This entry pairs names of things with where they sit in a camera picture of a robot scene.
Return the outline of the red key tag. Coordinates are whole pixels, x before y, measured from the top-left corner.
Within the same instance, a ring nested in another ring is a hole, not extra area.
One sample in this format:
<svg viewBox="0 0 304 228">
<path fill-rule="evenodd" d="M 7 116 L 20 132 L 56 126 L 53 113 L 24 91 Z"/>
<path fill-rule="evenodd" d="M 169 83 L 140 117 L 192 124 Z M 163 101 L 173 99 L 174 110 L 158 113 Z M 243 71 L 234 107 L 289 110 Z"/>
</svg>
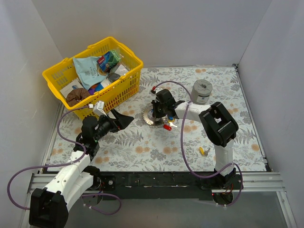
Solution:
<svg viewBox="0 0 304 228">
<path fill-rule="evenodd" d="M 164 124 L 163 125 L 164 129 L 168 130 L 168 131 L 171 131 L 171 127 L 167 124 Z"/>
</svg>

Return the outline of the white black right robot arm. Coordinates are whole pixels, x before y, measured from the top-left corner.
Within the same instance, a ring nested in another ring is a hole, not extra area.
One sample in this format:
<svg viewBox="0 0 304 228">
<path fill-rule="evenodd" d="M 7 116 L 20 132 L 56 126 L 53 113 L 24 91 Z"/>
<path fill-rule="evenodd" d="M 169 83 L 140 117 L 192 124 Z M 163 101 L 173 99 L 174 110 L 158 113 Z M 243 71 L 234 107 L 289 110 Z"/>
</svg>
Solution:
<svg viewBox="0 0 304 228">
<path fill-rule="evenodd" d="M 167 89 L 156 92 L 156 87 L 154 87 L 151 92 L 156 96 L 152 100 L 153 117 L 168 116 L 182 120 L 180 147 L 184 163 L 190 173 L 202 180 L 211 179 L 221 189 L 231 185 L 232 179 L 236 175 L 233 162 L 233 144 L 239 127 L 225 106 L 221 102 L 215 102 L 212 105 L 200 105 L 191 101 L 176 101 Z M 196 174 L 187 162 L 183 147 L 183 130 L 186 120 L 201 123 L 208 139 L 214 145 L 216 165 L 214 173 L 211 175 L 201 176 Z"/>
</svg>

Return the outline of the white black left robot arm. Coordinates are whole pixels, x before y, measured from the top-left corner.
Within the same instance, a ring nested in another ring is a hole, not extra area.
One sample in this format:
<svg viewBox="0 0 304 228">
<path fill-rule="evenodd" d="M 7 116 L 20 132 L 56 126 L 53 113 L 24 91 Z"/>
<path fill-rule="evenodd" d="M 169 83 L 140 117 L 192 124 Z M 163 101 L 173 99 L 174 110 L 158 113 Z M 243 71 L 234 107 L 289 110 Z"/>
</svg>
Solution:
<svg viewBox="0 0 304 228">
<path fill-rule="evenodd" d="M 36 188 L 31 194 L 29 224 L 39 228 L 63 228 L 74 203 L 87 190 L 100 187 L 101 178 L 90 166 L 99 150 L 98 141 L 109 132 L 125 129 L 133 120 L 111 111 L 113 118 L 105 112 L 100 117 L 87 116 L 82 121 L 81 133 L 77 136 L 74 151 L 66 166 L 44 188 Z"/>
</svg>

